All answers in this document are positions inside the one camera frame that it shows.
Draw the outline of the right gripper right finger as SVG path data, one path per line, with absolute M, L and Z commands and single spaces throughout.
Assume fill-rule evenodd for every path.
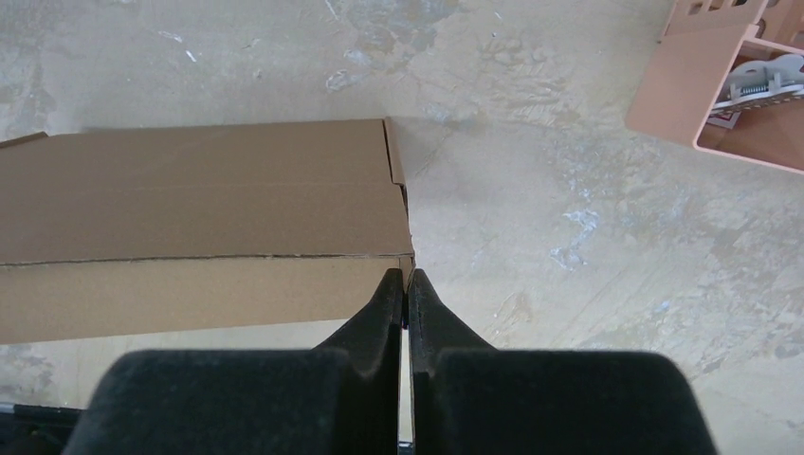
M 416 270 L 408 291 L 418 454 L 713 454 L 674 362 L 629 351 L 502 350 Z

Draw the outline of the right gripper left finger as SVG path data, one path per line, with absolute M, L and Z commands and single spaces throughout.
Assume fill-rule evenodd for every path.
M 147 350 L 102 377 L 69 454 L 394 454 L 403 274 L 307 350 Z

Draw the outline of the brown cardboard box sheet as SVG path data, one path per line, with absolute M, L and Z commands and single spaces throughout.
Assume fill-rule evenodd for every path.
M 414 266 L 385 119 L 1 145 L 1 341 L 347 319 Z

